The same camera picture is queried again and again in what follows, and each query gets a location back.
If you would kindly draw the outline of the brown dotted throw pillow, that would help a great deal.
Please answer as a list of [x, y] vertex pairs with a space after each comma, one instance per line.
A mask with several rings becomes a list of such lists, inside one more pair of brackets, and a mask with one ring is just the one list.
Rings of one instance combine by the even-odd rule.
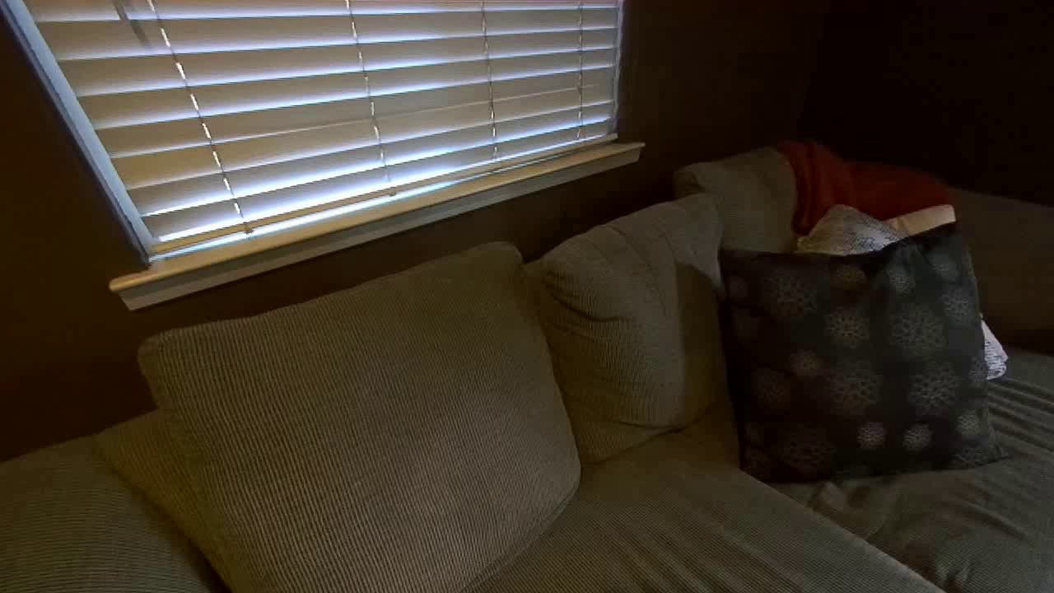
[[741, 467], [833, 482], [993, 454], [975, 267], [938, 229], [871, 255], [720, 255]]

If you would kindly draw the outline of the beige sectional sofa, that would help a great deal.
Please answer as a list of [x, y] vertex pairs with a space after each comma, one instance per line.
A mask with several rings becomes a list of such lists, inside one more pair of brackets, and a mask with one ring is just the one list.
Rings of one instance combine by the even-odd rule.
[[[1051, 593], [1051, 364], [989, 380], [993, 454], [971, 467], [762, 482], [725, 397], [615, 457], [578, 457], [563, 511], [445, 593]], [[159, 401], [0, 464], [0, 593], [232, 593]]]

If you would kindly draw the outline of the middle beige back cushion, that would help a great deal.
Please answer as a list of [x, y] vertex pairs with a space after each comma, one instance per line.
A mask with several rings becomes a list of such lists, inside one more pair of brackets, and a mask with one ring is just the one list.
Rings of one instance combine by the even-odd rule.
[[725, 397], [720, 222], [701, 195], [583, 231], [530, 265], [585, 460], [691, 424]]

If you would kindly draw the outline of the beige wooden window sill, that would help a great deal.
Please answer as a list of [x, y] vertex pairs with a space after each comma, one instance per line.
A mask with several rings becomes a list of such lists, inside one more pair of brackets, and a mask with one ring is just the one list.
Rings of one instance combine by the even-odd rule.
[[109, 290], [127, 309], [161, 307], [257, 274], [306, 265], [314, 256], [327, 256], [346, 247], [372, 243], [490, 206], [518, 202], [523, 195], [559, 187], [590, 176], [624, 169], [636, 164], [638, 154], [642, 142], [597, 145], [518, 170], [501, 170], [493, 179], [438, 186], [421, 197], [386, 202], [381, 208], [352, 210], [343, 216], [322, 216], [310, 229], [263, 234], [261, 242], [245, 242], [228, 249], [190, 255], [185, 260], [161, 260], [141, 274], [114, 276]]

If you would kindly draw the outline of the white patterned pillow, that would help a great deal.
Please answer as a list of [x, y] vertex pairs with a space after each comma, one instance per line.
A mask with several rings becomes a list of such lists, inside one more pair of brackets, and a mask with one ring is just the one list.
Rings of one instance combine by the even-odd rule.
[[[890, 222], [879, 222], [879, 216], [868, 216], [856, 208], [835, 206], [809, 229], [809, 234], [798, 236], [792, 249], [798, 255], [833, 255], [833, 256], [871, 255], [871, 249], [884, 249], [890, 243], [898, 243], [905, 236], [916, 236], [916, 234], [925, 234], [925, 231], [935, 231], [944, 223], [956, 223], [950, 206], [935, 206], [935, 208], [897, 213]], [[927, 260], [944, 280], [960, 276], [950, 269], [948, 256], [927, 256]], [[985, 343], [989, 380], [1001, 380], [1006, 371], [1006, 354], [999, 343], [999, 335], [989, 330], [985, 319], [981, 319], [981, 343]]]

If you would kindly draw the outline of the corner beige back cushion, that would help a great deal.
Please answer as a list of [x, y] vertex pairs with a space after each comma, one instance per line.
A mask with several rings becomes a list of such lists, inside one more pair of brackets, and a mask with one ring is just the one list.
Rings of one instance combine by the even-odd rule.
[[674, 170], [674, 187], [716, 206], [725, 247], [765, 255], [792, 247], [798, 186], [777, 150], [686, 164]]

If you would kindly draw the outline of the red blanket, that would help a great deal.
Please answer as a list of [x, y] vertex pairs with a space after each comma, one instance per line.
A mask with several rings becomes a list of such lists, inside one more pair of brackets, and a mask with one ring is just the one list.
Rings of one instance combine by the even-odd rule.
[[809, 234], [829, 208], [856, 208], [890, 222], [910, 210], [948, 206], [948, 187], [925, 170], [851, 162], [821, 142], [780, 142], [798, 187], [792, 231]]

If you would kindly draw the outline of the white window blinds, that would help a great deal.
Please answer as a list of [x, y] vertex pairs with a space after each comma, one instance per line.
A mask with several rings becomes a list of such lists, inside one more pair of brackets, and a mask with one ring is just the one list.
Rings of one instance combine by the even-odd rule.
[[4, 0], [153, 260], [615, 135], [622, 0]]

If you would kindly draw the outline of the large beige back cushion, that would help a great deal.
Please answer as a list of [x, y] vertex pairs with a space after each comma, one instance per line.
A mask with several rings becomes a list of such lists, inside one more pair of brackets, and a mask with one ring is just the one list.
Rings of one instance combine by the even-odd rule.
[[461, 590], [578, 482], [509, 243], [164, 334], [141, 371], [232, 593]]

